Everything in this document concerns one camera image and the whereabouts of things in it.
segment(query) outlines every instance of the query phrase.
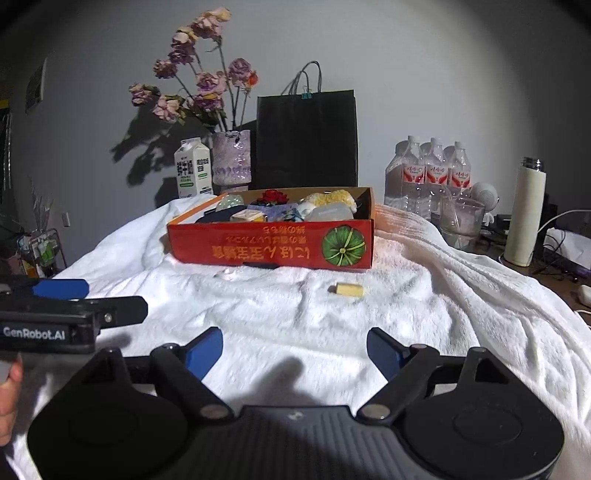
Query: flower vase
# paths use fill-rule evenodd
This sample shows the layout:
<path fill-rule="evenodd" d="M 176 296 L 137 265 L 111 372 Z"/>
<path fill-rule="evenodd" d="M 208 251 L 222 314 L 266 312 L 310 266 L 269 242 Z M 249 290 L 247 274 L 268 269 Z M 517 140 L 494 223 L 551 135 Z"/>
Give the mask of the flower vase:
<path fill-rule="evenodd" d="M 213 134 L 213 182 L 221 191 L 248 189 L 251 175 L 251 131 Z"/>

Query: gift bag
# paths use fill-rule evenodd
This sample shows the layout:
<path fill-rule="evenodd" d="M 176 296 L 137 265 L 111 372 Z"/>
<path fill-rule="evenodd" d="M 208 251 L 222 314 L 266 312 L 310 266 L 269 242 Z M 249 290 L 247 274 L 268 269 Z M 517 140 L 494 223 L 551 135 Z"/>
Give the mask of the gift bag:
<path fill-rule="evenodd" d="M 316 93 L 310 93 L 306 73 L 311 64 L 319 70 Z M 298 94 L 302 74 L 307 81 Z M 318 62 L 307 64 L 288 87 L 287 95 L 258 98 L 254 188 L 356 187 L 353 90 L 322 92 Z"/>

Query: orange box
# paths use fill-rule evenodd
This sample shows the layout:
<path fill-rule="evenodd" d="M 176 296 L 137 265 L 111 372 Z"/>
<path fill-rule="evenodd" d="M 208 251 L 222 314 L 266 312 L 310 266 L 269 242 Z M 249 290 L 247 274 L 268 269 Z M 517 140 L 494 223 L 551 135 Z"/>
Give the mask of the orange box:
<path fill-rule="evenodd" d="M 374 255 L 374 194 L 369 187 L 280 189 L 288 202 L 311 193 L 347 190 L 361 206 L 354 220 L 338 222 L 195 223 L 224 195 L 171 220 L 168 238 L 173 255 L 185 263 L 210 265 L 279 265 L 350 270 L 371 268 Z M 245 204 L 264 190 L 239 192 Z"/>

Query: clear glass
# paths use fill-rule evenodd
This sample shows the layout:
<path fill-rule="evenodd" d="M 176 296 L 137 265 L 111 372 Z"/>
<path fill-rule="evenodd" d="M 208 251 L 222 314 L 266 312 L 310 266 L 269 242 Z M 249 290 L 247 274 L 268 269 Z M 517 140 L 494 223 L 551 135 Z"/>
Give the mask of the clear glass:
<path fill-rule="evenodd" d="M 470 198 L 441 198 L 439 228 L 450 247 L 458 250 L 470 249 L 480 233 L 484 208 L 484 204 Z"/>

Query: human hand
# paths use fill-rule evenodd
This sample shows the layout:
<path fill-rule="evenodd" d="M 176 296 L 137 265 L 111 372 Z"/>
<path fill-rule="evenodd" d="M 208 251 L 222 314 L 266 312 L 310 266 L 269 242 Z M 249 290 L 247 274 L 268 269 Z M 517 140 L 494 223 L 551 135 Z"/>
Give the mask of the human hand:
<path fill-rule="evenodd" d="M 10 442 L 17 419 L 17 402 L 21 393 L 22 357 L 20 353 L 10 367 L 7 380 L 0 385 L 0 446 Z"/>

